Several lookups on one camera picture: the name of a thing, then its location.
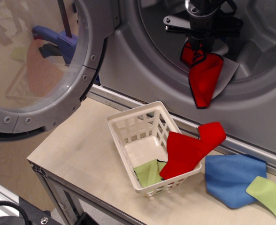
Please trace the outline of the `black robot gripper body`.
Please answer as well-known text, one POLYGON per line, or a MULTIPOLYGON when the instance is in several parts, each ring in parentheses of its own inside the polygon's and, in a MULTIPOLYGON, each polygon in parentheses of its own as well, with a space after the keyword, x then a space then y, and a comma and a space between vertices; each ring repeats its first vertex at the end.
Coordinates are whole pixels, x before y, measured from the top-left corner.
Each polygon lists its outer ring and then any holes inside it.
POLYGON ((232 0, 186 0, 185 10, 164 17, 166 31, 184 33, 197 39, 238 37, 243 21, 235 17, 232 0))

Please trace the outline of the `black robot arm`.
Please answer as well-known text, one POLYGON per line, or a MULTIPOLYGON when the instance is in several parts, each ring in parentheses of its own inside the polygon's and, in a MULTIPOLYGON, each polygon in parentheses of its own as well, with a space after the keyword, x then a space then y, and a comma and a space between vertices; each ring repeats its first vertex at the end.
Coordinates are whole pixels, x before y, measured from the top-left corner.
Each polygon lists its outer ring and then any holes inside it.
POLYGON ((186 0, 185 10, 164 17, 168 32, 183 33, 191 47, 210 52, 216 39, 239 37, 243 21, 235 17, 232 0, 186 0))

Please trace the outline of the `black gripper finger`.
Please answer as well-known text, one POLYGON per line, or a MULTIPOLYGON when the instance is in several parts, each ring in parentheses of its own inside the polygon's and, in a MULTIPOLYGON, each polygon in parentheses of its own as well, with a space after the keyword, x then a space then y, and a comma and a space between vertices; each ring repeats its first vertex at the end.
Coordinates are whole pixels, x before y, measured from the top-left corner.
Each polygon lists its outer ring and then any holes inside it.
POLYGON ((202 40, 201 39, 197 39, 193 36, 190 36, 189 43, 190 43, 192 50, 194 50, 194 51, 197 51, 202 48, 202 40))
POLYGON ((215 38, 214 37, 209 37, 209 38, 205 38, 203 40, 201 40, 201 49, 204 52, 211 52, 213 49, 213 45, 215 42, 215 38))

